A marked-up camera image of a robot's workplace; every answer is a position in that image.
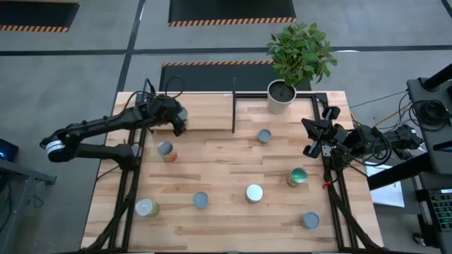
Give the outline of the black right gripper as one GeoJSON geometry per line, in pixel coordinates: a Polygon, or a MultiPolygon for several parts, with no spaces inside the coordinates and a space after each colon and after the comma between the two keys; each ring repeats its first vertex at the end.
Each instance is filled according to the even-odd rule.
{"type": "Polygon", "coordinates": [[[323,119],[301,120],[307,130],[308,138],[314,141],[312,145],[307,145],[304,148],[304,155],[310,158],[317,158],[321,153],[322,143],[331,146],[345,141],[348,131],[340,124],[333,124],[332,122],[332,120],[337,119],[339,113],[339,107],[326,107],[322,113],[323,119]]]}

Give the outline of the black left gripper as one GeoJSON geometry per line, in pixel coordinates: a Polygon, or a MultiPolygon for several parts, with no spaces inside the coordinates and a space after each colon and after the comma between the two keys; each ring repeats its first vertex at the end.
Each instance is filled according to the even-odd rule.
{"type": "Polygon", "coordinates": [[[173,125],[174,135],[179,137],[186,132],[185,122],[179,121],[178,117],[179,110],[183,109],[184,106],[174,98],[168,96],[154,97],[150,102],[150,123],[171,123],[173,125]]]}

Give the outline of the tall orange corn can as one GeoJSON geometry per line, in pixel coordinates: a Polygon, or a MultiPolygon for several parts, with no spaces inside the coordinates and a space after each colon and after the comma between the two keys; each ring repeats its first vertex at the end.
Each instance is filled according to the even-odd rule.
{"type": "Polygon", "coordinates": [[[174,145],[169,141],[159,143],[157,152],[165,162],[173,162],[177,159],[177,152],[174,145]]]}
{"type": "Polygon", "coordinates": [[[246,200],[250,204],[256,204],[263,198],[263,189],[258,184],[251,184],[246,188],[246,200]]]}

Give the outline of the tall green can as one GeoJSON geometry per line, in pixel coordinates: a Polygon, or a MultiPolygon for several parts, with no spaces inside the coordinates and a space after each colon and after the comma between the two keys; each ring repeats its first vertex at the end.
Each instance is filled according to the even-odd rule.
{"type": "Polygon", "coordinates": [[[286,182],[288,186],[296,188],[300,184],[305,183],[307,179],[308,174],[304,168],[295,168],[287,175],[286,182]]]}
{"type": "Polygon", "coordinates": [[[156,217],[160,213],[160,205],[151,199],[141,199],[135,204],[135,211],[142,217],[156,217]]]}

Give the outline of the small orange patterned can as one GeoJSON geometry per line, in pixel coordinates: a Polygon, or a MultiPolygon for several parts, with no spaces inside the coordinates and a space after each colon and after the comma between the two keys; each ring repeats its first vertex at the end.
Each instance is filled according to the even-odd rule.
{"type": "Polygon", "coordinates": [[[198,209],[207,208],[209,203],[208,194],[204,192],[198,192],[194,195],[194,206],[198,209]]]}

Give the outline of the black hazard-striped floor mat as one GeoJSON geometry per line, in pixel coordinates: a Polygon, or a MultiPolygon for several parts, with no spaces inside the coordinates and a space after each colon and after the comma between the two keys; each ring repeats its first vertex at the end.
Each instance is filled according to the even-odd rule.
{"type": "Polygon", "coordinates": [[[80,2],[0,0],[0,32],[68,32],[80,2]]]}
{"type": "Polygon", "coordinates": [[[278,78],[272,61],[195,61],[163,63],[159,90],[179,76],[187,92],[266,91],[278,78]]]}
{"type": "Polygon", "coordinates": [[[292,0],[170,0],[170,27],[293,23],[292,0]]]}

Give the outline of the green plant in white pot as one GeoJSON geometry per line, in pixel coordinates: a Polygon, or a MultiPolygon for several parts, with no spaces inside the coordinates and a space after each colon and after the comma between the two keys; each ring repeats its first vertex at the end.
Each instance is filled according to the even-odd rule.
{"type": "Polygon", "coordinates": [[[267,109],[282,114],[296,99],[300,88],[309,89],[311,82],[320,82],[338,65],[326,33],[316,23],[295,23],[272,34],[267,55],[278,78],[267,87],[267,109]]]}

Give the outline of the black stand beam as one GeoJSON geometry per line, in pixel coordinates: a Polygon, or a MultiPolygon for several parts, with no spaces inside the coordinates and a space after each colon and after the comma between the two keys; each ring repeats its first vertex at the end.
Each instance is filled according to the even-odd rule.
{"type": "Polygon", "coordinates": [[[402,181],[418,175],[421,172],[433,172],[430,156],[428,153],[413,157],[408,161],[385,169],[367,178],[369,190],[375,190],[392,183],[402,181]]]}

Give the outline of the white paper sheet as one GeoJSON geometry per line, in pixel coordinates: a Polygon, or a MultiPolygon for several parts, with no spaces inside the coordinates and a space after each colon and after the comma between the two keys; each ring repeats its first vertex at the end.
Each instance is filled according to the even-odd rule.
{"type": "MultiPolygon", "coordinates": [[[[365,174],[370,177],[390,168],[391,166],[385,164],[375,167],[375,163],[371,162],[371,165],[365,166],[364,170],[365,174]]],[[[400,181],[372,190],[371,198],[372,202],[377,205],[389,205],[394,207],[405,206],[403,189],[400,181]]]]}

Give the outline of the grey equipment cart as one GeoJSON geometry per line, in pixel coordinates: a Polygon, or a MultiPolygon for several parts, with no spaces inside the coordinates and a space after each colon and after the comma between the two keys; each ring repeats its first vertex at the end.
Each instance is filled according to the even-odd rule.
{"type": "MultiPolygon", "coordinates": [[[[446,81],[438,90],[430,92],[425,90],[418,79],[407,81],[408,91],[412,103],[422,100],[439,100],[452,115],[452,98],[448,95],[447,89],[452,87],[452,80],[446,81]]],[[[432,173],[420,174],[421,182],[426,188],[452,188],[452,152],[435,151],[434,145],[452,140],[452,125],[448,120],[446,125],[439,131],[428,131],[427,129],[437,129],[419,123],[424,142],[432,166],[432,173]]],[[[452,254],[452,231],[438,232],[435,234],[443,254],[452,254]]]]}

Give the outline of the black pole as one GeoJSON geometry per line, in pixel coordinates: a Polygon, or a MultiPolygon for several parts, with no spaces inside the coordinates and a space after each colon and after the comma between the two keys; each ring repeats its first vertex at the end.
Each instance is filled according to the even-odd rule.
{"type": "Polygon", "coordinates": [[[432,77],[421,82],[422,87],[430,92],[437,91],[439,86],[452,79],[452,63],[434,74],[432,77]]]}

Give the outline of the black backlit keyboard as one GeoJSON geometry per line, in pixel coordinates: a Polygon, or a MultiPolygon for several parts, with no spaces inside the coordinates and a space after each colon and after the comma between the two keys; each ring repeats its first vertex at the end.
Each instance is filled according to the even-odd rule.
{"type": "Polygon", "coordinates": [[[440,231],[452,231],[452,188],[428,191],[428,204],[440,231]]]}

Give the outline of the grey side table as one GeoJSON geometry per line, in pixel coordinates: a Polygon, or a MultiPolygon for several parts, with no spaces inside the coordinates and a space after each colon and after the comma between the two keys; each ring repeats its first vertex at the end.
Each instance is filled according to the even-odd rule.
{"type": "Polygon", "coordinates": [[[57,178],[2,159],[0,159],[0,171],[10,175],[11,208],[8,211],[6,223],[4,226],[0,225],[0,254],[9,254],[35,181],[40,180],[47,185],[54,185],[57,178]]]}

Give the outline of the black box with blue light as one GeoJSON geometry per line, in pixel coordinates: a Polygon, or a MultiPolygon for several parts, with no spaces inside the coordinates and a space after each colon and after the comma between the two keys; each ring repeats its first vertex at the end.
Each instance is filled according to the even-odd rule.
{"type": "Polygon", "coordinates": [[[14,162],[18,154],[18,146],[0,138],[0,159],[14,162]]]}

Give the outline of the black shelf end bracket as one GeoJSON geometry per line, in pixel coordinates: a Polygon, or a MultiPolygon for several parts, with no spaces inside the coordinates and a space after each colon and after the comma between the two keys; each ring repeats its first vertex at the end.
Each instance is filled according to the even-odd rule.
{"type": "Polygon", "coordinates": [[[155,88],[150,82],[150,79],[146,78],[143,86],[142,100],[147,104],[150,104],[155,95],[156,95],[155,88]]]}
{"type": "Polygon", "coordinates": [[[232,78],[232,133],[235,133],[236,126],[236,77],[232,78]]]}

